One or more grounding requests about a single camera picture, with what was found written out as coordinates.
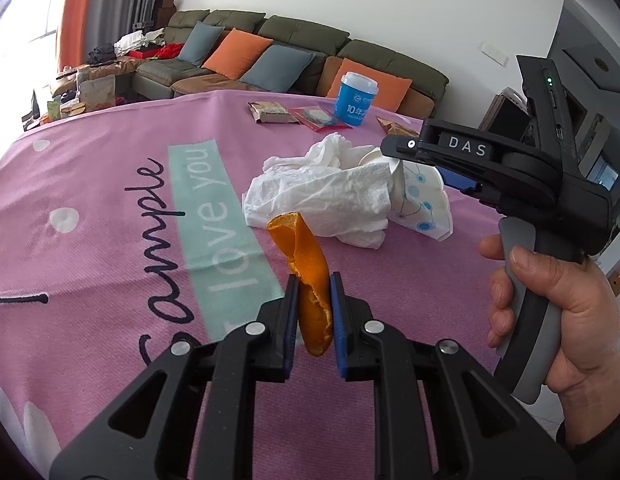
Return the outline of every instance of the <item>orange curtain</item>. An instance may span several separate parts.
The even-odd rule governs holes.
[[[56,59],[59,72],[79,66],[84,59],[85,20],[90,0],[66,0],[61,25],[56,32]]]

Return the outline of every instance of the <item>wall socket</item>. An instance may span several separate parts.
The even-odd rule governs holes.
[[[480,51],[486,56],[496,61],[499,65],[502,65],[502,66],[507,65],[507,61],[509,60],[509,57],[503,54],[503,52],[497,49],[493,44],[490,44],[487,41],[485,41],[480,46]]]

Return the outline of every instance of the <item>gray pillow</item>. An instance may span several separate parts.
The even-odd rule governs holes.
[[[287,92],[314,54],[282,45],[272,45],[239,81],[268,92]]]
[[[177,56],[177,59],[187,61],[193,65],[201,65],[207,53],[215,46],[216,40],[219,39],[223,27],[213,27],[202,22],[197,22],[189,37],[187,37],[185,45]]]

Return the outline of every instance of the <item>red packet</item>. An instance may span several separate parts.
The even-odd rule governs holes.
[[[315,132],[323,132],[325,130],[342,130],[352,127],[320,106],[289,108],[288,112],[299,119],[300,123],[305,124],[305,126],[311,128]]]

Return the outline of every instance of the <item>orange pillow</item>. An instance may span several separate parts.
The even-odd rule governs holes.
[[[233,28],[214,54],[203,63],[203,68],[228,79],[240,79],[272,43],[272,40]]]
[[[376,94],[372,104],[382,108],[383,110],[388,110],[389,112],[395,112],[399,109],[405,94],[407,94],[408,89],[412,84],[412,79],[403,79],[401,77],[386,74],[385,72],[379,72],[373,68],[368,68],[365,65],[355,63],[346,57],[346,59],[343,60],[343,63],[341,63],[341,68],[332,82],[332,86],[327,97],[334,98],[339,95],[341,78],[348,72],[356,72],[357,74],[374,79],[379,86],[379,92]]]

